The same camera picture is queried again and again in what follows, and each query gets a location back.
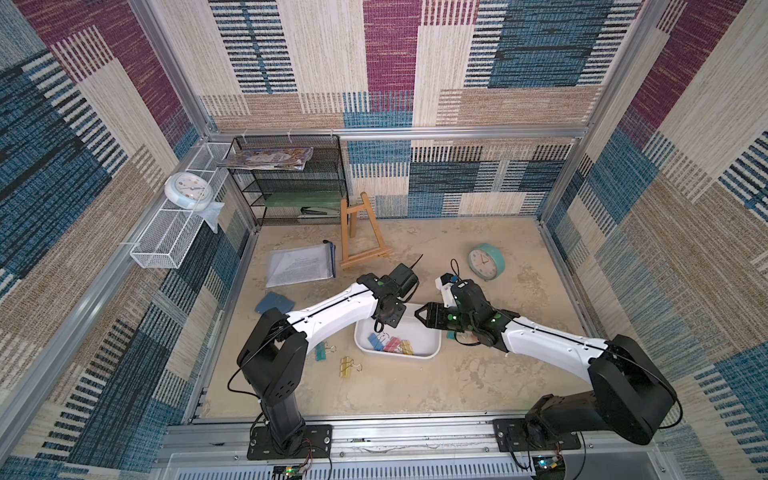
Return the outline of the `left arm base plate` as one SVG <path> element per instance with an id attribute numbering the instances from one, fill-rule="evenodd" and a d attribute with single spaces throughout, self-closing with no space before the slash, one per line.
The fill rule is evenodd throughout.
<path id="1" fill-rule="evenodd" d="M 274 437 L 266 425 L 250 429 L 246 457 L 250 461 L 328 458 L 333 439 L 330 424 L 306 425 L 286 440 Z"/>

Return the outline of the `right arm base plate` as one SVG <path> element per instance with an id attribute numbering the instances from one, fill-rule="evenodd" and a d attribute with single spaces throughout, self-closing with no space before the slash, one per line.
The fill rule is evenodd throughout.
<path id="1" fill-rule="evenodd" d="M 582 448 L 575 433 L 555 435 L 538 423 L 524 418 L 497 418 L 492 426 L 501 452 L 570 451 Z"/>

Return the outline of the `pink binder clip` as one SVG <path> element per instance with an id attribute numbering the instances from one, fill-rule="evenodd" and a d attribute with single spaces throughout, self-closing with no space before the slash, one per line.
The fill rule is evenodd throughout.
<path id="1" fill-rule="evenodd" d="M 384 351 L 388 353 L 401 354 L 403 352 L 402 341 L 397 337 L 392 337 L 385 345 Z"/>

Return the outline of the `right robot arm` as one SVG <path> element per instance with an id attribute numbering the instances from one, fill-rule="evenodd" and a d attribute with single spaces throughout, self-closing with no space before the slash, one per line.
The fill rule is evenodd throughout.
<path id="1" fill-rule="evenodd" d="M 542 396 L 521 426 L 536 448 L 557 437 L 585 431 L 608 431 L 647 445 L 666 428 L 671 412 L 682 404 L 671 383 L 632 338 L 588 338 L 544 327 L 510 310 L 494 307 L 480 286 L 446 273 L 436 282 L 443 299 L 418 308 L 416 318 L 434 330 L 469 333 L 476 345 L 523 355 L 553 365 L 587 382 L 586 392 Z"/>

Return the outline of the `blue binder clip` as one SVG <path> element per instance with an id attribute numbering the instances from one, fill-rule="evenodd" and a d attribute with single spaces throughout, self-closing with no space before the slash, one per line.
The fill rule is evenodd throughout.
<path id="1" fill-rule="evenodd" d="M 384 350 L 385 345 L 378 334 L 369 334 L 367 340 L 374 351 L 380 352 Z"/>

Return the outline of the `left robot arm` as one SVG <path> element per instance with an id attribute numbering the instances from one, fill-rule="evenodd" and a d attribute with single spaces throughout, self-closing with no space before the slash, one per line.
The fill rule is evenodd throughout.
<path id="1" fill-rule="evenodd" d="M 396 327 L 418 285 L 413 269 L 400 263 L 387 275 L 364 274 L 341 293 L 303 310 L 283 313 L 272 308 L 261 315 L 237 356 L 235 371 L 260 401 L 264 421 L 251 427 L 250 460 L 320 454 L 323 440 L 313 441 L 306 432 L 295 398 L 307 355 L 330 336 L 366 319 L 379 329 Z"/>

